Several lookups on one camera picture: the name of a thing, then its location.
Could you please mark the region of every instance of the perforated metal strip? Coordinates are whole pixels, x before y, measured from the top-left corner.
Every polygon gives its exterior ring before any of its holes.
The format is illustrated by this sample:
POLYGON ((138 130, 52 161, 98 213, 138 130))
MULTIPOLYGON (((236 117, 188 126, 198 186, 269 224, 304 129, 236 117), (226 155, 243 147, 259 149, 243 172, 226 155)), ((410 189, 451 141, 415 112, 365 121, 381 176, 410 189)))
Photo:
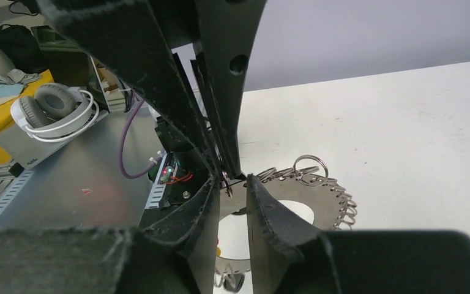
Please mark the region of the perforated metal strip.
POLYGON ((24 171, 17 179, 15 179, 7 189, 0 195, 0 215, 13 201, 15 196, 24 187, 24 185, 33 176, 33 170, 24 171))

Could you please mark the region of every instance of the screw hole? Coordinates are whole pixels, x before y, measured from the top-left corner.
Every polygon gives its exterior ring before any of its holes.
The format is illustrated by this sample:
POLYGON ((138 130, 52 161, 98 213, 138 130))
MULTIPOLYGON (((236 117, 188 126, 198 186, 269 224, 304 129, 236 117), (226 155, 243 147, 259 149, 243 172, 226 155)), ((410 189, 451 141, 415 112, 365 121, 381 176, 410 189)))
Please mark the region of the screw hole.
POLYGON ((249 60, 246 55, 237 55, 229 62, 229 70, 233 75, 242 75, 248 69, 249 60))

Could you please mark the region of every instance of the metal table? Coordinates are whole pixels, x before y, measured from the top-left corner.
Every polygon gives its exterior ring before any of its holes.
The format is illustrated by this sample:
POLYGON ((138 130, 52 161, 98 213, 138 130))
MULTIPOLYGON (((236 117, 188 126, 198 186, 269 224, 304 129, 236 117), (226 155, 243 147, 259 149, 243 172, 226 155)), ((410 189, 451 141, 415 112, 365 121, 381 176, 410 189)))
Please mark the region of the metal table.
MULTIPOLYGON (((119 139, 127 117, 112 112, 36 166, 0 215, 0 229, 137 226, 152 184, 146 177, 126 179, 119 171, 119 139)), ((162 148, 151 125, 148 108, 142 108, 125 143, 130 173, 145 169, 162 148)))

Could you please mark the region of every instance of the gray cloth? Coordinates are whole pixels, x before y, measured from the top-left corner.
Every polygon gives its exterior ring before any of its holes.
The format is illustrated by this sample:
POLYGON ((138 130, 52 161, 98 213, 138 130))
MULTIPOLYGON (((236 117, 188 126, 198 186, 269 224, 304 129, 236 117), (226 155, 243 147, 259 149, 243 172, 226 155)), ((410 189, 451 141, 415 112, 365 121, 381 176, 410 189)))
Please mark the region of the gray cloth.
POLYGON ((38 73, 25 73, 20 69, 12 69, 7 74, 6 77, 0 75, 0 84, 6 85, 15 85, 15 84, 23 84, 26 85, 33 81, 38 81, 42 78, 41 75, 38 73))

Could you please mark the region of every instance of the key ring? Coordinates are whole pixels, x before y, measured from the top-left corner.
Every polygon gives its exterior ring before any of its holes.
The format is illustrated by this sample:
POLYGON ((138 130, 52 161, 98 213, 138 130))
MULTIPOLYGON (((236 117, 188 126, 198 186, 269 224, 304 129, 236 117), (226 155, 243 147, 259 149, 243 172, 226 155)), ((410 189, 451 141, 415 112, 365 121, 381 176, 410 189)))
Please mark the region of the key ring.
POLYGON ((304 179, 303 179, 303 174, 300 174, 296 180, 298 182, 300 182, 302 185, 304 186, 308 186, 308 187, 318 187, 318 186, 322 186, 323 184, 325 184, 327 182, 327 180, 329 179, 329 168, 327 168, 327 165, 325 164, 325 162, 323 162, 323 160, 321 160, 320 158, 314 156, 314 155, 309 155, 309 154, 306 154, 306 155, 302 155, 300 157, 298 157, 295 161, 294 161, 294 164, 293 164, 293 169, 294 170, 297 170, 296 169, 296 164, 304 159, 311 159, 311 160, 314 160, 316 161, 317 163, 319 163, 321 165, 321 167, 323 168, 323 170, 325 170, 325 180, 324 181, 316 181, 314 183, 309 183, 309 182, 306 182, 304 179))

